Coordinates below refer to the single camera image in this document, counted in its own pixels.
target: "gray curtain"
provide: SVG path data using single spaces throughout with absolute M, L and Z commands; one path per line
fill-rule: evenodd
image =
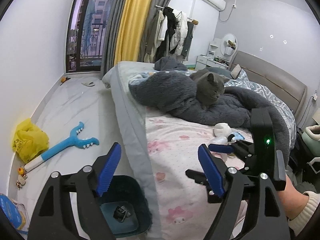
M 139 57 L 138 61 L 143 62 L 144 55 L 146 53 L 146 42 L 148 38 L 148 33 L 150 32 L 150 23 L 152 22 L 152 19 L 156 17 L 156 12 L 159 10 L 155 5 L 159 5 L 162 7 L 168 6 L 170 0 L 152 0 L 150 3 L 150 9 L 148 12 L 148 16 L 146 19 L 146 24 L 144 27 L 143 35 L 141 38 L 141 44 L 140 44 L 140 52 L 139 52 Z
M 118 37 L 124 3 L 125 0 L 113 0 L 112 3 L 103 44 L 100 72 L 101 78 L 113 67 L 116 52 L 116 41 Z

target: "yellow curtain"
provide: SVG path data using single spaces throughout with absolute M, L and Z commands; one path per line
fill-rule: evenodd
M 151 0 L 125 0 L 116 43 L 115 61 L 137 61 Z

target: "floor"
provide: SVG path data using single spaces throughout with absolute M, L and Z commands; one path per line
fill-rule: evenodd
M 92 81 L 93 87 L 81 84 Z M 28 173 L 26 184 L 18 191 L 18 202 L 26 206 L 29 218 L 53 171 L 62 175 L 76 173 L 85 165 L 92 165 L 98 156 L 108 153 L 114 142 L 120 143 L 124 150 L 111 90 L 106 89 L 98 77 L 71 78 L 58 87 L 36 125 L 47 133 L 49 147 L 52 147 L 69 137 L 70 130 L 79 122 L 84 123 L 79 138 L 96 137 L 100 145 L 88 149 L 69 147 Z M 115 174 L 133 176 L 125 154 L 122 154 Z M 79 235 L 89 239 L 79 224 L 76 193 L 71 193 L 71 203 Z

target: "clothes rack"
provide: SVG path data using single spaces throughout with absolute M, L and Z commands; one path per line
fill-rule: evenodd
M 162 7 L 162 6 L 159 6 L 159 5 L 156 5 L 156 7 L 157 7 L 157 8 L 161 8 L 161 9 L 164 9 L 164 7 Z

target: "white knit sweater sleeve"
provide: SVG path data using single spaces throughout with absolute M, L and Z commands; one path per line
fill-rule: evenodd
M 302 229 L 309 222 L 310 218 L 316 211 L 319 203 L 320 203 L 320 195 L 316 194 L 312 191 L 307 191 L 304 195 L 309 196 L 309 201 L 305 208 L 301 211 L 301 213 L 294 219 L 289 221 L 289 227 L 294 231 L 297 236 Z

